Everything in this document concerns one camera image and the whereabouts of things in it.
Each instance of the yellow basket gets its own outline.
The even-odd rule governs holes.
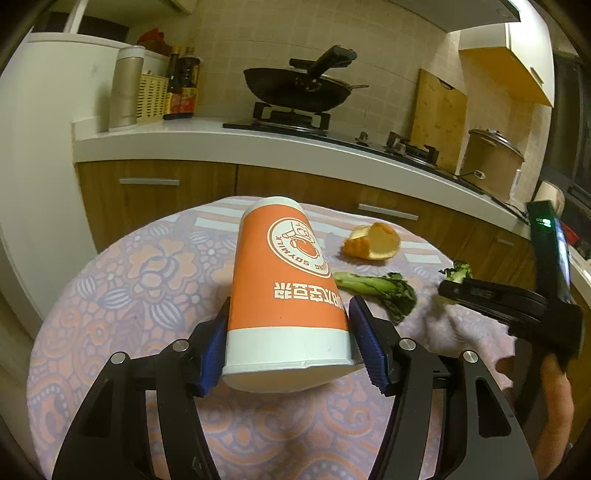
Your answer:
[[[139,77],[138,125],[162,120],[168,79],[158,75],[143,74]]]

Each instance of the wooden cutting board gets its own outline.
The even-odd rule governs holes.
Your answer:
[[[410,141],[439,150],[437,165],[455,173],[466,123],[468,97],[432,73],[418,75],[417,106]]]

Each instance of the beige wall tile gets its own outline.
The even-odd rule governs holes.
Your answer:
[[[426,69],[468,96],[460,158],[468,130],[500,130],[524,153],[519,201],[533,194],[551,109],[512,99],[477,63],[459,54],[459,32],[446,34],[384,0],[200,0],[190,18],[177,22],[178,31],[173,21],[164,20],[167,38],[184,35],[197,44],[203,62],[198,115],[247,118],[256,98],[244,81],[245,68],[287,68],[292,57],[314,60],[340,44],[359,57],[330,74],[370,88],[354,90],[330,112],[334,127],[351,134],[365,128],[384,138],[394,130],[409,137],[418,70]]]

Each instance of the soymilk cup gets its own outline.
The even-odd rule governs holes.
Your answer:
[[[362,365],[339,291],[301,206],[255,202],[236,247],[223,380],[237,390],[305,390]]]

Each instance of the bread piece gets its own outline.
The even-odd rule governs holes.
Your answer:
[[[399,248],[400,237],[391,226],[382,222],[358,226],[343,245],[343,251],[347,255],[366,260],[392,258]]]

